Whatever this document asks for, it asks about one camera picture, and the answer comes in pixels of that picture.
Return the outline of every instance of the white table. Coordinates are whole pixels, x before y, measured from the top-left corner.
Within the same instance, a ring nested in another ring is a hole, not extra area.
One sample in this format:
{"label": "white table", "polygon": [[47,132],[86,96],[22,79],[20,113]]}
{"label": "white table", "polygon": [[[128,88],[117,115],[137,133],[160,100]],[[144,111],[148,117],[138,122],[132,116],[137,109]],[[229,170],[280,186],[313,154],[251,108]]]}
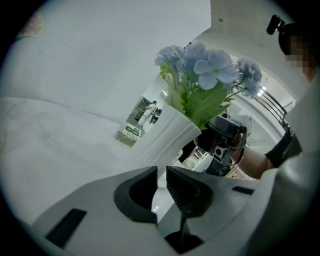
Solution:
{"label": "white table", "polygon": [[0,104],[1,186],[28,224],[80,186],[117,174],[112,165],[130,149],[114,139],[120,125],[97,115],[24,98]]}

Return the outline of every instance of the white vase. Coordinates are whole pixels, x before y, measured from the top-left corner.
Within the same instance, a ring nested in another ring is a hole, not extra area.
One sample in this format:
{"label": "white vase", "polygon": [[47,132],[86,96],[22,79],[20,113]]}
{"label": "white vase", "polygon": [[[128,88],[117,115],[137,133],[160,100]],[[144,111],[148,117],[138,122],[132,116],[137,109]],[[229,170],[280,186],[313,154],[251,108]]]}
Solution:
{"label": "white vase", "polygon": [[154,127],[120,159],[116,172],[158,166],[160,177],[178,152],[200,134],[200,129],[186,116],[165,105]]}

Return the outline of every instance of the person's arm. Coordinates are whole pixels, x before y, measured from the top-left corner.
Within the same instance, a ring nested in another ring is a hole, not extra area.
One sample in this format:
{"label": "person's arm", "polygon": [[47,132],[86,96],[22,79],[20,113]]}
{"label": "person's arm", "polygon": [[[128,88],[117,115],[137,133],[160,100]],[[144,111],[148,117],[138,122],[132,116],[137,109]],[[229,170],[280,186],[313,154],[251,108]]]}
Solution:
{"label": "person's arm", "polygon": [[[254,179],[260,179],[265,171],[275,168],[266,155],[251,149],[249,146],[245,146],[243,150],[243,157],[239,160],[238,166],[246,175]],[[233,155],[232,160],[237,162],[240,156],[241,150]]]}

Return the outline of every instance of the artificial flower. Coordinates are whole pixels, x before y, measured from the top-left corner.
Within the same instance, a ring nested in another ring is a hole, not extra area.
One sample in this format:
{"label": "artificial flower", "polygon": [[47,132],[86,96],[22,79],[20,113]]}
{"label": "artificial flower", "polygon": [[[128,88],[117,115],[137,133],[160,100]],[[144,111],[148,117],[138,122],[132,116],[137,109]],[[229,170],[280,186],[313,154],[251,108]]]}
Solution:
{"label": "artificial flower", "polygon": [[188,44],[185,47],[183,59],[185,60],[185,71],[193,72],[198,60],[206,59],[206,47],[202,42]]}
{"label": "artificial flower", "polygon": [[262,78],[261,70],[258,64],[252,59],[243,57],[239,58],[234,65],[239,70],[241,85],[243,86],[242,94],[248,98],[254,99],[260,91],[260,82]]}
{"label": "artificial flower", "polygon": [[209,50],[207,59],[198,60],[193,71],[199,75],[198,83],[205,90],[214,88],[219,81],[229,84],[239,77],[229,54],[220,49]]}
{"label": "artificial flower", "polygon": [[185,50],[182,47],[176,45],[166,46],[159,51],[154,60],[154,64],[156,66],[167,65],[168,61],[170,61],[179,71],[184,68],[184,54]]}

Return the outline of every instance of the green leaf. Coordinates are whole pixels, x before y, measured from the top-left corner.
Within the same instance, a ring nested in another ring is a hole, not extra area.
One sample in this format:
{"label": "green leaf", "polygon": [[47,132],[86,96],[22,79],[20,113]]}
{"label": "green leaf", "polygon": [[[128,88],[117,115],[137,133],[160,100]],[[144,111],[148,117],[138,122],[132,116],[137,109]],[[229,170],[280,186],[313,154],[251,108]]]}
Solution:
{"label": "green leaf", "polygon": [[205,108],[202,108],[202,109],[199,109],[194,114],[191,121],[200,128],[204,126],[211,119],[211,115],[212,114],[208,110],[206,110]]}
{"label": "green leaf", "polygon": [[170,70],[171,70],[171,69],[170,69],[170,65],[161,65],[161,66],[160,66],[160,70],[163,71],[163,72],[165,72],[166,74],[167,74],[167,73],[170,73]]}
{"label": "green leaf", "polygon": [[225,102],[231,102],[231,101],[233,101],[233,100],[235,100],[236,98],[226,98],[224,101]]}
{"label": "green leaf", "polygon": [[214,118],[215,116],[219,115],[221,112],[226,110],[230,104],[218,107],[214,110],[208,111],[207,109],[200,109],[194,117],[191,119],[191,121],[199,127],[200,130],[207,129],[205,125],[207,122],[209,122],[210,119]]}
{"label": "green leaf", "polygon": [[228,95],[228,91],[226,89],[219,89],[219,90],[213,91],[203,101],[204,106],[206,108],[216,109],[221,105],[222,102],[225,101],[227,95]]}
{"label": "green leaf", "polygon": [[159,75],[160,75],[160,77],[162,78],[162,79],[165,79],[166,78],[166,72],[164,72],[164,71],[161,71],[160,73],[159,73]]}
{"label": "green leaf", "polygon": [[215,116],[219,115],[220,113],[222,113],[223,111],[225,111],[231,104],[227,104],[221,107],[218,107],[217,109],[211,110],[210,114],[211,114],[211,118],[214,118]]}
{"label": "green leaf", "polygon": [[185,114],[184,106],[181,105],[183,100],[180,97],[180,94],[175,91],[171,86],[168,85],[168,95],[166,97],[166,102],[171,107],[175,108],[182,114]]}
{"label": "green leaf", "polygon": [[205,100],[208,96],[212,95],[213,92],[223,89],[224,84],[219,82],[215,87],[209,90],[205,90],[203,93],[201,93],[200,99]]}
{"label": "green leaf", "polygon": [[174,89],[179,92],[180,90],[180,87],[179,87],[179,78],[178,78],[178,74],[177,72],[175,72],[174,70],[170,70],[170,74],[171,74],[171,77],[172,77],[172,82],[173,82],[173,86],[174,86]]}
{"label": "green leaf", "polygon": [[166,75],[165,78],[166,78],[166,81],[169,83],[169,85],[173,86],[173,82],[172,82],[171,76],[170,75]]}
{"label": "green leaf", "polygon": [[188,103],[184,106],[185,115],[187,117],[190,117],[191,119],[195,116],[195,114],[201,110],[204,109],[204,102],[199,98],[198,92],[193,92],[190,96],[190,100]]}

